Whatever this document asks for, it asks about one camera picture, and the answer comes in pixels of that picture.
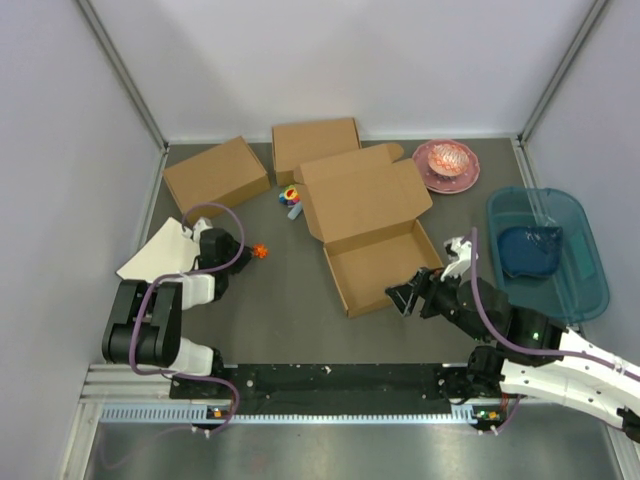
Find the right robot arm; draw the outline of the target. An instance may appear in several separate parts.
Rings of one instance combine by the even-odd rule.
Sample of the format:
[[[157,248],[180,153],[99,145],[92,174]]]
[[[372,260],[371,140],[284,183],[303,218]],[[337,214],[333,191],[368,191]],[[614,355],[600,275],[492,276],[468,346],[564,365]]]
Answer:
[[[639,369],[536,310],[514,306],[481,278],[464,282],[419,269],[386,288],[399,313],[442,316],[478,341],[463,399],[501,393],[546,400],[595,417],[639,439]]]

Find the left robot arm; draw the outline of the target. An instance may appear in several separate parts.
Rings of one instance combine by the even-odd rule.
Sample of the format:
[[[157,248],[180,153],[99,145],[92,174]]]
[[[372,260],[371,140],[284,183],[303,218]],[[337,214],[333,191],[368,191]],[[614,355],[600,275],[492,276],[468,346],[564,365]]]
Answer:
[[[120,282],[102,338],[103,358],[142,375],[182,375],[205,396],[226,387],[217,350],[182,336],[182,313],[222,298],[229,278],[254,258],[253,249],[222,228],[204,227],[188,240],[195,246],[186,269]]]

